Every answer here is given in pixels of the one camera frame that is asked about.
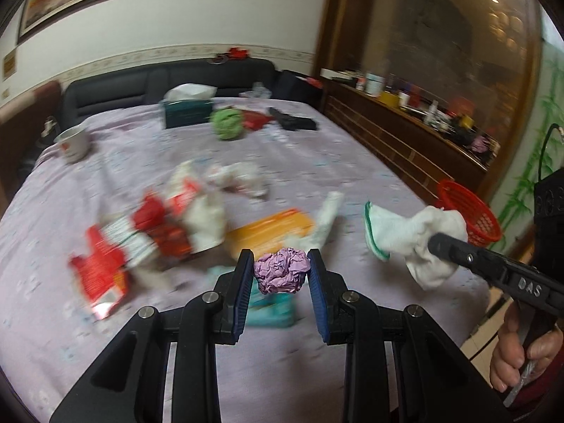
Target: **orange box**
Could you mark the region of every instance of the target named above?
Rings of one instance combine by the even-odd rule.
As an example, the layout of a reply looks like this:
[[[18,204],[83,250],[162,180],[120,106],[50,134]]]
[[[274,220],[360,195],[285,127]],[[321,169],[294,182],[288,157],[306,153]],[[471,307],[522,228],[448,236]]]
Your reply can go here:
[[[305,237],[313,229],[314,222],[304,212],[291,208],[254,223],[229,231],[225,244],[233,259],[238,259],[241,250],[250,249],[255,259],[267,252],[277,252],[284,246],[286,235]]]

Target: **green trim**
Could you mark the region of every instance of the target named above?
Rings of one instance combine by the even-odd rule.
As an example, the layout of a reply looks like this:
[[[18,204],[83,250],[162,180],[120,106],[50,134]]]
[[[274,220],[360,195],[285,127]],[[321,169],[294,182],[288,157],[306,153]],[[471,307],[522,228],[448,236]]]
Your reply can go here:
[[[378,248],[378,246],[376,245],[376,242],[374,241],[374,236],[372,235],[372,223],[370,222],[370,207],[372,206],[372,203],[370,201],[366,202],[364,205],[364,227],[366,230],[366,244],[368,245],[368,247],[372,250],[372,252],[374,254],[376,254],[376,257],[381,259],[381,260],[389,260],[390,259],[390,253],[389,252],[385,252],[382,251],[380,248]]]

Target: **metal screw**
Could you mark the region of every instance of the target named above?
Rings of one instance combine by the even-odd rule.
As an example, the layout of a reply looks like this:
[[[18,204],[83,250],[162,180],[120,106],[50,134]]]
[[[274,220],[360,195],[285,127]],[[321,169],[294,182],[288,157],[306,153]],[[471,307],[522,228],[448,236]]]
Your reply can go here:
[[[154,315],[154,308],[149,305],[145,307],[141,307],[137,312],[137,314],[143,319],[150,318],[151,316]]]
[[[345,291],[341,297],[345,302],[356,302],[360,299],[360,295],[354,291]]]
[[[208,291],[207,293],[202,294],[202,300],[206,304],[211,304],[212,302],[215,302],[217,299],[219,299],[219,294],[216,293],[215,291]]]
[[[423,309],[419,305],[410,305],[407,307],[407,312],[414,318],[419,318],[423,315]]]

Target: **wallpaper border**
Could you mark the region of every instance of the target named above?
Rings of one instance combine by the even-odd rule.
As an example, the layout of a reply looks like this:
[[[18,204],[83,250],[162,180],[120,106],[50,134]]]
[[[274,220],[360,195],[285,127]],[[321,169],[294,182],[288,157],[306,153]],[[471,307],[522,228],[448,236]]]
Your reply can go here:
[[[88,78],[89,76],[99,75],[102,73],[115,72],[117,70],[126,69],[133,66],[147,65],[149,63],[173,62],[175,60],[188,59],[206,59],[212,58],[217,53],[227,52],[230,47],[238,46],[242,49],[248,49],[250,56],[256,59],[271,60],[279,69],[297,69],[301,73],[308,73],[313,64],[314,55],[309,52],[301,52],[298,50],[274,48],[270,46],[260,46],[252,44],[177,44],[170,46],[161,46],[148,49],[134,50],[110,57],[104,57],[92,62],[83,63],[64,72],[58,73],[44,81],[24,91],[18,92],[16,95],[9,97],[8,100],[0,106],[5,106],[19,95],[31,91],[49,81],[58,80],[63,89],[65,89],[72,81],[77,79]]]

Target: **yellow container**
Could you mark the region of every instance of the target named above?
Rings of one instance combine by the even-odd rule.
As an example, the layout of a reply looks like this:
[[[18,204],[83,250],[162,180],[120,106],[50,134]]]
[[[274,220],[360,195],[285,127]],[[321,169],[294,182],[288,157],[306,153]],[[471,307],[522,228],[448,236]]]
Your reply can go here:
[[[392,108],[399,107],[399,97],[391,92],[382,92],[378,97],[378,101],[382,102],[384,105],[391,106]]]
[[[474,120],[467,114],[460,118],[460,126],[470,130],[474,126]]]
[[[267,252],[279,251],[284,246],[286,235],[305,237],[313,227],[314,222],[308,215],[291,208],[229,231],[225,242],[233,259],[237,260],[245,248],[250,249],[255,259],[258,259]]]

